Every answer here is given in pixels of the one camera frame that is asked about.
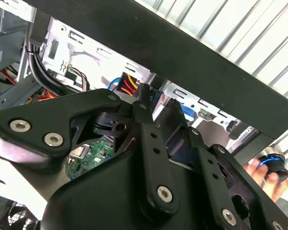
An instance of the black cable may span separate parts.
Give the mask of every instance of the black cable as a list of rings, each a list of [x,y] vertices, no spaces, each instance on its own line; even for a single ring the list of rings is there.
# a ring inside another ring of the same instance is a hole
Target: black cable
[[[67,88],[61,82],[51,77],[46,71],[42,60],[39,56],[39,48],[30,43],[30,36],[33,29],[33,24],[31,23],[28,28],[27,38],[26,38],[26,50],[28,53],[28,62],[34,76],[35,80],[43,86],[48,91],[52,92],[56,96],[64,96],[68,94],[77,93],[76,89],[72,87]]]

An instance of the orange wire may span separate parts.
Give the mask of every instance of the orange wire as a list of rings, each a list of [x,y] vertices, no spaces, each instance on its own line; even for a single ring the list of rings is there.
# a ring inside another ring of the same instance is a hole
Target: orange wire
[[[124,80],[124,83],[131,90],[131,92],[135,93],[135,90],[130,86],[130,84],[128,84],[128,82],[126,80]]]
[[[120,89],[129,94],[130,96],[132,96],[132,93],[129,92],[129,90],[125,89],[124,87],[121,87]]]
[[[16,83],[14,79],[6,71],[1,70],[0,74],[6,77],[6,79],[8,79],[11,83],[13,83],[13,85]]]

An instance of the finger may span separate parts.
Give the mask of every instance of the finger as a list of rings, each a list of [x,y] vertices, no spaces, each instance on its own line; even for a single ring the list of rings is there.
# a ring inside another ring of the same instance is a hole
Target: finger
[[[265,164],[263,164],[254,172],[252,178],[260,186],[262,184],[264,177],[266,176],[267,172],[268,172],[268,167]]]
[[[269,177],[266,180],[266,183],[264,184],[263,190],[271,199],[273,197],[274,189],[277,182],[278,182],[278,175],[275,172],[273,172],[269,175]]]
[[[284,180],[276,186],[274,194],[272,195],[272,200],[276,202],[286,189],[288,189],[288,180]]]
[[[259,164],[260,164],[260,161],[258,159],[253,159],[252,163],[247,166],[246,172],[250,176],[253,176]]]

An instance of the black panel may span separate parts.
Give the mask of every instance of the black panel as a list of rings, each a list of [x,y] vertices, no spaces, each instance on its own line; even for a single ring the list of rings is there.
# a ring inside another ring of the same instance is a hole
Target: black panel
[[[25,0],[271,138],[288,100],[134,0]]]

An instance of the bolt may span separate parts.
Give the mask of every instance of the bolt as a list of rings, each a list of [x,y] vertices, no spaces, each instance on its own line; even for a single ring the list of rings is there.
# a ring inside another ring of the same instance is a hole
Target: bolt
[[[24,133],[30,130],[31,125],[25,120],[14,120],[10,123],[10,128],[14,132]]]
[[[51,147],[61,146],[63,141],[63,137],[58,133],[48,133],[44,137],[44,142]]]
[[[282,226],[279,225],[275,220],[272,221],[275,230],[283,230]]]
[[[141,107],[142,109],[146,109],[146,106],[143,105],[143,104],[140,104],[140,107]]]
[[[228,224],[230,224],[231,226],[236,226],[237,221],[231,211],[229,211],[228,209],[223,209],[222,215]]]
[[[113,95],[108,95],[108,98],[110,98],[111,100],[114,100],[114,101],[116,101],[116,97],[115,97],[115,96],[113,96]]]
[[[158,196],[163,200],[165,203],[171,203],[173,200],[173,195],[171,191],[164,187],[164,186],[159,186],[157,188]]]
[[[196,129],[192,129],[192,133],[194,133],[195,135],[199,135],[199,133]]]
[[[217,147],[217,150],[219,150],[221,153],[225,153],[225,150],[220,146]]]

